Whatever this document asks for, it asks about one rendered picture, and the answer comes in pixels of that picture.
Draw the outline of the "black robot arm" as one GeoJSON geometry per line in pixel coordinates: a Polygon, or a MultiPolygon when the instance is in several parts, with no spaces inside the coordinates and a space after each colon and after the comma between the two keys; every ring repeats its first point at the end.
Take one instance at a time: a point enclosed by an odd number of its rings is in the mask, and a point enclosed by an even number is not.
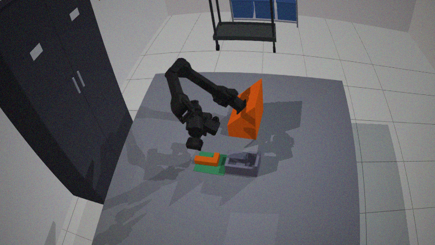
{"type": "Polygon", "coordinates": [[[184,58],[178,58],[167,70],[165,77],[172,97],[171,111],[182,124],[186,122],[186,130],[188,130],[188,134],[193,138],[201,137],[204,132],[215,136],[220,126],[219,117],[215,116],[208,119],[208,116],[206,116],[204,122],[203,112],[198,100],[190,101],[188,96],[184,94],[179,77],[187,78],[202,87],[213,96],[214,102],[224,107],[230,105],[237,110],[237,114],[246,106],[246,100],[242,101],[237,96],[238,92],[236,89],[217,86],[215,83],[193,70],[190,63],[184,58]],[[188,112],[182,117],[187,110],[188,112]]]}

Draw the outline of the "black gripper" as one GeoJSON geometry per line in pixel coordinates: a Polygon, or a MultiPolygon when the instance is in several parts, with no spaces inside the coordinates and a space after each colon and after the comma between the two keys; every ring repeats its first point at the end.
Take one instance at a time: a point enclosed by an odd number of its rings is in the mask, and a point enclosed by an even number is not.
{"type": "MultiPolygon", "coordinates": [[[[213,118],[211,113],[205,113],[203,112],[203,121],[205,122],[205,117],[208,116],[208,119],[213,118]]],[[[206,136],[207,132],[204,132],[203,135],[206,136]]],[[[203,140],[200,139],[201,137],[198,138],[193,138],[190,137],[188,138],[187,142],[186,142],[186,147],[189,149],[194,149],[194,150],[198,150],[201,151],[202,145],[203,145],[203,140]]]]}

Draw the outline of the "orange l-shaped part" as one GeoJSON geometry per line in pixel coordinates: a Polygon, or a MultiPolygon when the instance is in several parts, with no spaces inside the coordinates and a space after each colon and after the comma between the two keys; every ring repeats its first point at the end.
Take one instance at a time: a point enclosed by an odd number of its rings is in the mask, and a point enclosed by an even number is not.
{"type": "Polygon", "coordinates": [[[203,164],[207,166],[218,166],[220,153],[214,152],[213,157],[195,156],[195,164],[203,164]]]}

